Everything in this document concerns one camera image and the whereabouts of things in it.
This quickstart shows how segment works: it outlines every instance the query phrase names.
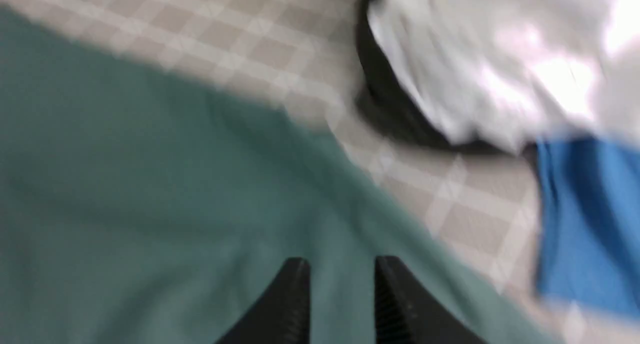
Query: crumpled white fabric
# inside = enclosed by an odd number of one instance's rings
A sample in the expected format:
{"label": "crumpled white fabric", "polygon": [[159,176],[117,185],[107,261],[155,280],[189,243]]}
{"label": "crumpled white fabric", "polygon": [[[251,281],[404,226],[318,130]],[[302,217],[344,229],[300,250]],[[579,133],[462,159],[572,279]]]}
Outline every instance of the crumpled white fabric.
{"label": "crumpled white fabric", "polygon": [[640,146],[640,0],[377,0],[375,40],[454,144],[562,135]]}

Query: tiled floor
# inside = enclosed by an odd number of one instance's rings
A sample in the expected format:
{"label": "tiled floor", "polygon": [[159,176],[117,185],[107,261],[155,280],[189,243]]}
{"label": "tiled floor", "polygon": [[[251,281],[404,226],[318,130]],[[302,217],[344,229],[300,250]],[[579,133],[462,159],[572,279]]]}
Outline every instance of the tiled floor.
{"label": "tiled floor", "polygon": [[640,330],[576,305],[533,298],[538,192],[514,159],[472,159],[397,146],[354,115],[361,73],[355,0],[3,0],[35,21],[115,55],[131,55],[283,105],[329,125],[373,180],[467,264],[570,344],[638,343]]}

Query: blue cloth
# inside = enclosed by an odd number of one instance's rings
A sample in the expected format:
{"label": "blue cloth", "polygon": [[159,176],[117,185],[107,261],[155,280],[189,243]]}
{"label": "blue cloth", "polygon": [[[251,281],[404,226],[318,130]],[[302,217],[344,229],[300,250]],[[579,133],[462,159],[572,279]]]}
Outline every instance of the blue cloth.
{"label": "blue cloth", "polygon": [[583,139],[538,144],[537,290],[640,319],[640,152]]}

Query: teal blanket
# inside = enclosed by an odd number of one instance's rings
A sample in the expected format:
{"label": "teal blanket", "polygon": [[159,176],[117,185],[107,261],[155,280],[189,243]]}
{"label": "teal blanket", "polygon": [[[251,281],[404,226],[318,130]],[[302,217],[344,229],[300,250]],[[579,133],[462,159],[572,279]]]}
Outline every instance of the teal blanket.
{"label": "teal blanket", "polygon": [[376,255],[487,343],[552,341],[328,132],[0,6],[3,344],[212,344],[291,256],[311,342],[374,343]]}

